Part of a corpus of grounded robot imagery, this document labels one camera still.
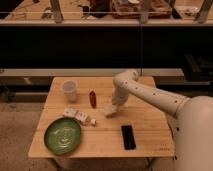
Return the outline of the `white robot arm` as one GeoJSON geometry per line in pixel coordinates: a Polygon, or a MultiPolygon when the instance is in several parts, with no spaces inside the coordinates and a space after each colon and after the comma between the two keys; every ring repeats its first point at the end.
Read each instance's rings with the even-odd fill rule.
{"type": "Polygon", "coordinates": [[[130,94],[177,118],[175,171],[213,171],[213,97],[189,98],[138,82],[130,69],[113,78],[112,104],[121,106],[130,94]]]}

